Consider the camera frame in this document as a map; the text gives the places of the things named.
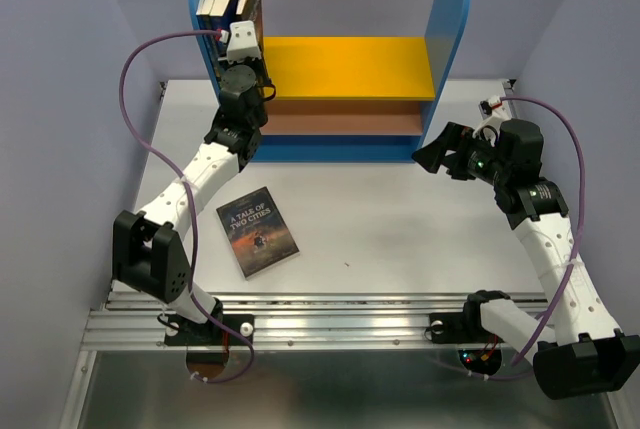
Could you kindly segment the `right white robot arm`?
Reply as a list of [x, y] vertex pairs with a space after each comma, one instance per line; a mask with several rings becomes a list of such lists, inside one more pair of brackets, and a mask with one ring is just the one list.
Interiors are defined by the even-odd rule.
[[544, 138], [528, 121], [501, 124], [497, 140], [453, 122], [412, 158], [429, 173], [490, 184], [498, 208], [524, 247], [545, 295], [547, 322], [499, 290], [468, 295], [461, 311], [432, 315], [434, 343], [509, 344], [532, 366], [542, 392], [558, 400], [620, 390], [639, 366], [639, 338], [625, 334], [605, 308], [580, 256], [571, 252], [568, 207], [556, 184], [541, 177]]

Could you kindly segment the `Animal Farm book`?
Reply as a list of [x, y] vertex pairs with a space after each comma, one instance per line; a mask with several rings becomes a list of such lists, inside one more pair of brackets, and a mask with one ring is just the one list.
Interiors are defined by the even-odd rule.
[[199, 0], [196, 9], [196, 18], [198, 28], [201, 30], [205, 30], [207, 28], [207, 18], [209, 16], [209, 11], [209, 0]]

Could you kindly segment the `Three Days to See book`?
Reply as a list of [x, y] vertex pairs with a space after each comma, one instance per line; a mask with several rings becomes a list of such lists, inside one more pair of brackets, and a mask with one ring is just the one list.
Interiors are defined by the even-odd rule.
[[250, 29], [260, 51], [264, 50], [263, 6], [262, 0], [239, 0], [235, 21], [242, 29]]

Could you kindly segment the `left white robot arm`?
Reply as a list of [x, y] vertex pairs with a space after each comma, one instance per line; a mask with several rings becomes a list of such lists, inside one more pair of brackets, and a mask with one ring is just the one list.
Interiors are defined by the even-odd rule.
[[173, 310], [202, 343], [232, 330], [223, 323], [221, 302], [195, 283], [197, 255], [186, 252], [183, 239], [199, 236], [198, 214], [253, 159], [268, 121], [265, 104], [274, 94], [263, 59], [227, 63], [219, 108], [195, 156], [154, 200], [114, 221], [114, 279]]

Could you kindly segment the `A Tale of Two Cities book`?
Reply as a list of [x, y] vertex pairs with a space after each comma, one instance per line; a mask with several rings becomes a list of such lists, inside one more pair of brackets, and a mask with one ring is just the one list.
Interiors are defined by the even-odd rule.
[[216, 212], [245, 279], [299, 254], [267, 187], [222, 205]]

